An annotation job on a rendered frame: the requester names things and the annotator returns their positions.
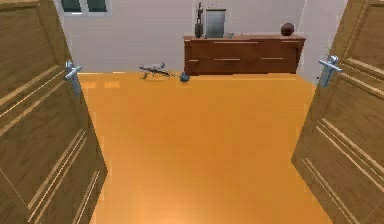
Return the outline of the reddish brown wooden sideboard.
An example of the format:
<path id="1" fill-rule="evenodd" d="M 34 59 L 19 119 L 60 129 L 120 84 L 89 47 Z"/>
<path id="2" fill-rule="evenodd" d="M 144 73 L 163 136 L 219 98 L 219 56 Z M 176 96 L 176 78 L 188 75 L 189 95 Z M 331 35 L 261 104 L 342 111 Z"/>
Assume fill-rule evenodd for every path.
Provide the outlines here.
<path id="1" fill-rule="evenodd" d="M 184 36 L 188 75 L 295 74 L 306 38 L 298 35 Z"/>

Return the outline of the dark tall vase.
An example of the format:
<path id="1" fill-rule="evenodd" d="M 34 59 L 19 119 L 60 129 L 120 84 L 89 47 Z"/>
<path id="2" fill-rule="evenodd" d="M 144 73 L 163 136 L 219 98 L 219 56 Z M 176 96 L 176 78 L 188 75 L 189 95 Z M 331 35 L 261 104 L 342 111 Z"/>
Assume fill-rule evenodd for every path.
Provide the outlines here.
<path id="1" fill-rule="evenodd" d="M 203 9 L 202 9 L 201 2 L 199 2 L 199 4 L 198 4 L 198 8 L 197 8 L 196 12 L 197 12 L 197 19 L 196 19 L 196 23 L 195 23 L 195 37 L 201 38 L 203 35 L 203 23 L 202 23 Z"/>

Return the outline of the grey framed picture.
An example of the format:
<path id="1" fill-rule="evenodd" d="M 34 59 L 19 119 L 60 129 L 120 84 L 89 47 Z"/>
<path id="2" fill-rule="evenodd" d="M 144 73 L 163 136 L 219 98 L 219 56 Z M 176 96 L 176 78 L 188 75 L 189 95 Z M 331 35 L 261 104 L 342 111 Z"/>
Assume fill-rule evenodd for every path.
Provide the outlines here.
<path id="1" fill-rule="evenodd" d="M 222 38 L 225 27 L 225 9 L 206 10 L 206 37 Z"/>

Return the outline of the brown wooden room door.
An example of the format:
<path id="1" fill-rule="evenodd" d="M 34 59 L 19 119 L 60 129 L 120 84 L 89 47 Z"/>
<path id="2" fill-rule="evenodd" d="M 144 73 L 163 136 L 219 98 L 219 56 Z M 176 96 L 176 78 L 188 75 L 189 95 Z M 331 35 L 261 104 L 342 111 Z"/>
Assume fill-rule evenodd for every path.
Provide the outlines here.
<path id="1" fill-rule="evenodd" d="M 0 0 L 0 224 L 90 224 L 107 169 L 54 0 Z"/>
<path id="2" fill-rule="evenodd" d="M 384 0 L 348 0 L 330 55 L 291 162 L 334 224 L 384 224 Z"/>

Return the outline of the window with white frame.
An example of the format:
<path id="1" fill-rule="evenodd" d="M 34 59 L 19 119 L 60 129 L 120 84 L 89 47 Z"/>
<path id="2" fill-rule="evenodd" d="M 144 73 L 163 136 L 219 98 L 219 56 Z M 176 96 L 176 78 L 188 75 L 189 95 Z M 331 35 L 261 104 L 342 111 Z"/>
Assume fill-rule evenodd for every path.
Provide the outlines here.
<path id="1" fill-rule="evenodd" d="M 65 16 L 110 16 L 111 0 L 58 0 Z"/>

